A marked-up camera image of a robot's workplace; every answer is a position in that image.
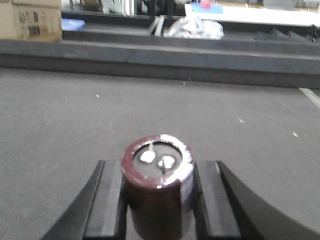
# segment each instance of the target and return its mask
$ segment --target black holder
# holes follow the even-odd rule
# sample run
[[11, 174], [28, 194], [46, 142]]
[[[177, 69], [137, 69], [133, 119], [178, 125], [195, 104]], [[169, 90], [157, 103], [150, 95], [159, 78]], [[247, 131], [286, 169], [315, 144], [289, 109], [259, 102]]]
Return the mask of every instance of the black holder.
[[[320, 239], [257, 196], [219, 161], [197, 162], [193, 202], [191, 227], [198, 240]], [[126, 218], [120, 164], [99, 161], [82, 191], [41, 240], [132, 240]]]

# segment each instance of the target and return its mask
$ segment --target blue object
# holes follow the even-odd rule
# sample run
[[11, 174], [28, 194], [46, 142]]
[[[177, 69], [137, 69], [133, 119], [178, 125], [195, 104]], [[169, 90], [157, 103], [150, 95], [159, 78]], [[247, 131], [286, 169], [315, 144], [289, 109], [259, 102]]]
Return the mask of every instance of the blue object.
[[211, 4], [210, 8], [201, 8], [200, 2], [190, 2], [192, 11], [195, 13], [205, 13], [205, 14], [223, 14], [224, 9], [219, 4]]
[[81, 30], [85, 24], [83, 20], [62, 18], [62, 30], [64, 31]]

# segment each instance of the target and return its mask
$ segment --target electrolytic capacitor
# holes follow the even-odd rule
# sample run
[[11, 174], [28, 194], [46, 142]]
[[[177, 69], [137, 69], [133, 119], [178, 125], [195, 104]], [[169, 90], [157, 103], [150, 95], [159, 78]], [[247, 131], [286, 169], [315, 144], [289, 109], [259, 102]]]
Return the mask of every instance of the electrolytic capacitor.
[[144, 240], [179, 240], [192, 217], [194, 160], [177, 138], [142, 138], [125, 151], [121, 170], [134, 228]]

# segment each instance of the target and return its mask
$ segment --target cardboard box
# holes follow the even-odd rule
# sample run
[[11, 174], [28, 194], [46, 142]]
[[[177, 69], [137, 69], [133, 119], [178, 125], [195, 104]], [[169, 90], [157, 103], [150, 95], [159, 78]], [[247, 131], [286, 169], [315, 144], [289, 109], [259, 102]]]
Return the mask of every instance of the cardboard box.
[[60, 6], [60, 0], [0, 0], [0, 38], [61, 40]]

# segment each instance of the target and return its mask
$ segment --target pink object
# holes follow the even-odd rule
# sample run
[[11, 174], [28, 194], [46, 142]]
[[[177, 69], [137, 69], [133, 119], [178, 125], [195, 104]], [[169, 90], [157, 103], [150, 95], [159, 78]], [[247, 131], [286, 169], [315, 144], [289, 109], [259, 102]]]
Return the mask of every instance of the pink object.
[[211, 2], [209, 0], [201, 0], [201, 8], [202, 9], [210, 9]]

